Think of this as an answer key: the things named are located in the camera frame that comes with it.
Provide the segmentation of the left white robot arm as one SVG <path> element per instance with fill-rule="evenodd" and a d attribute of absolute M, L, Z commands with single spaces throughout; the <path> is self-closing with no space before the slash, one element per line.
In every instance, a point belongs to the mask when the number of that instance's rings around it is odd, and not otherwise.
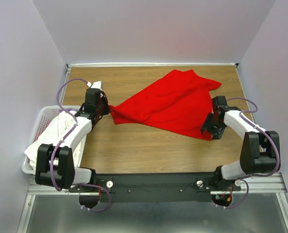
<path fill-rule="evenodd" d="M 96 172 L 76 167 L 73 152 L 104 115 L 110 113 L 106 94 L 98 88 L 88 88 L 85 102 L 75 113 L 75 123 L 68 127 L 55 144 L 41 144 L 37 150 L 35 182 L 54 187 L 57 191 L 80 185 L 84 191 L 96 187 Z"/>

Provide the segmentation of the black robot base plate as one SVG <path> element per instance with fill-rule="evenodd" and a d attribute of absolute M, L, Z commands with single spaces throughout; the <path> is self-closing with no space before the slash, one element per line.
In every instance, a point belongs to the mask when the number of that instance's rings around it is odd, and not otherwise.
<path fill-rule="evenodd" d="M 75 185 L 71 193 L 79 193 L 80 202 L 94 207 L 101 203 L 129 202 L 210 202 L 214 194 L 226 199 L 239 191 L 235 181 L 214 182 L 212 172 L 97 174 L 95 183 L 102 189 Z"/>

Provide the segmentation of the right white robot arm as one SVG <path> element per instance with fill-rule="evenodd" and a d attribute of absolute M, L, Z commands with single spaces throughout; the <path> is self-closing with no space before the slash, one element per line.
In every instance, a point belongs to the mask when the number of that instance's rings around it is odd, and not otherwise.
<path fill-rule="evenodd" d="M 212 177 L 197 181 L 198 187 L 223 190 L 239 179 L 269 177 L 281 167 L 280 140 L 276 131 L 268 131 L 245 116 L 245 111 L 229 106 L 225 96 L 212 98 L 212 112 L 207 115 L 201 132 L 210 133 L 211 138 L 221 139 L 230 127 L 243 139 L 239 160 L 218 166 Z"/>

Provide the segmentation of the red t shirt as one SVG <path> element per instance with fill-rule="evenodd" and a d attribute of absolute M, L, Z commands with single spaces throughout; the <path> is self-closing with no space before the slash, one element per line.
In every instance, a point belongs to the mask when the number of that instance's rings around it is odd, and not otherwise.
<path fill-rule="evenodd" d="M 118 106 L 111 106 L 115 124 L 137 123 L 180 135 L 211 140 L 201 127 L 212 111 L 210 91 L 221 86 L 192 69 L 172 70 Z"/>

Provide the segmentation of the white t shirt in basket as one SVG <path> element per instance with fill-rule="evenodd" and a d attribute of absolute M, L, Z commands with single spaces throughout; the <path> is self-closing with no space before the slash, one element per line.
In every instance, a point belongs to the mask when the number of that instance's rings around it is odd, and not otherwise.
<path fill-rule="evenodd" d="M 74 119 L 58 105 L 41 109 L 32 134 L 32 142 L 24 151 L 22 171 L 26 174 L 35 174 L 38 147 L 43 143 L 57 142 L 72 125 L 74 125 Z"/>

